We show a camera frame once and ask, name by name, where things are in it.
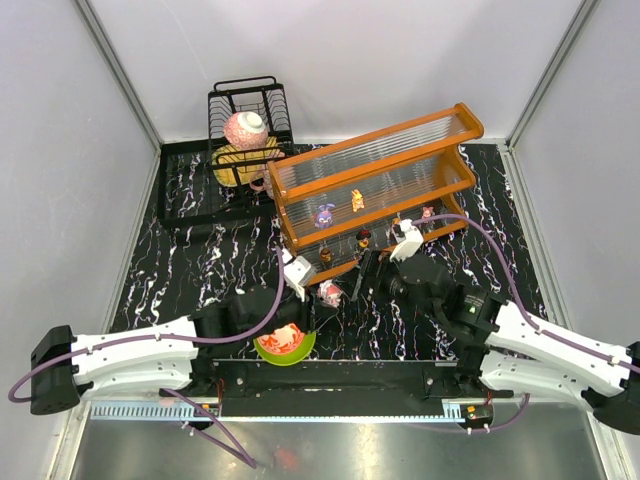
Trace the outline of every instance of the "black metal rack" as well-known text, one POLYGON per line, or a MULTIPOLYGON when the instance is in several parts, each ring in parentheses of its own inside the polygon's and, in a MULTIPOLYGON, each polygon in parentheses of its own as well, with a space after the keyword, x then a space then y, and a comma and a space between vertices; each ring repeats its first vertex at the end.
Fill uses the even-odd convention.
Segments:
POLYGON ((158 189, 158 220, 165 228, 185 228, 275 214, 265 192, 242 185, 243 169, 274 160, 274 148, 234 152, 251 160, 213 164, 213 153, 227 145, 224 124, 236 112, 255 112, 277 139, 277 150, 293 155, 293 134, 284 86, 275 77, 217 82, 208 97, 208 139, 162 146, 158 189), (221 185, 217 170, 231 171, 236 187, 221 185))

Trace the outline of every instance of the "marble tabletop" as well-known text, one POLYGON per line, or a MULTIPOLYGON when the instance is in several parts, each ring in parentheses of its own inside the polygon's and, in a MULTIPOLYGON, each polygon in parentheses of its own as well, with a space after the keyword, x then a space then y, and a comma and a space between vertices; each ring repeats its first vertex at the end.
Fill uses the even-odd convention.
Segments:
MULTIPOLYGON (((298 146, 297 150, 317 147, 298 146)), ((460 205, 501 246, 527 309, 546 318, 497 147, 470 144, 460 147, 460 153, 478 180, 474 188, 458 194, 460 205)), ((167 322, 256 284, 276 285, 273 248, 281 244, 277 218, 217 224, 205 235, 196 236, 193 229, 175 235, 158 221, 157 190, 156 180, 112 332, 167 322)), ((457 232, 424 245, 423 250, 446 265, 457 282, 510 296, 497 256, 478 232, 457 232)), ((313 315, 318 335, 310 359, 456 359, 455 338, 405 305, 361 298, 343 302, 338 310, 317 309, 313 315)), ((253 344, 246 342, 237 357, 257 358, 253 344)))

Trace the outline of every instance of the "purple bunny figurine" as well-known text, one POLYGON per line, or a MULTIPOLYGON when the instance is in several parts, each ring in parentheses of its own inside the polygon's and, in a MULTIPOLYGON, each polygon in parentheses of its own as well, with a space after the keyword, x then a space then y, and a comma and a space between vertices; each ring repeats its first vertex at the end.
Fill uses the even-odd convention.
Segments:
POLYGON ((327 203, 326 205, 320 205, 318 207, 318 213, 314 215, 316 228, 323 229, 330 227, 333 223, 331 217, 331 209, 336 208, 333 203, 327 203))

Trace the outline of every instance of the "white panel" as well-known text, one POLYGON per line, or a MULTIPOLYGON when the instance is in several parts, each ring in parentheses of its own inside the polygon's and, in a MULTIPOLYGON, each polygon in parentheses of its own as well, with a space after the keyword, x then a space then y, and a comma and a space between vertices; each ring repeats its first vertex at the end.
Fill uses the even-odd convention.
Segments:
POLYGON ((466 102, 513 128, 579 0, 94 0, 160 135, 204 138, 214 82, 273 74, 297 140, 466 102))
MULTIPOLYGON (((104 325, 154 152, 72 2, 0 4, 5 398, 49 328, 104 325)), ((2 478, 43 478, 56 417, 0 411, 2 478)))
POLYGON ((638 18, 600 3, 516 149, 574 328, 622 345, 640 340, 638 18))

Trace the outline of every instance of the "green plate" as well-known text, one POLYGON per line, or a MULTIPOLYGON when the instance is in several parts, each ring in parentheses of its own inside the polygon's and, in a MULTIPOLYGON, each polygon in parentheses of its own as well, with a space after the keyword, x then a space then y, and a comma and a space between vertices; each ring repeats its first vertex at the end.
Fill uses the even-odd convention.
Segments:
POLYGON ((259 343, 258 339, 253 340, 253 346, 256 347, 256 350, 260 354, 260 356, 271 365, 276 365, 278 367, 289 367, 291 365, 295 365, 298 362, 301 362, 311 353, 313 350, 313 345, 316 343, 316 332, 309 333, 304 336, 300 346, 296 348, 293 352, 287 353, 285 355, 275 355, 273 353, 267 352, 259 343))

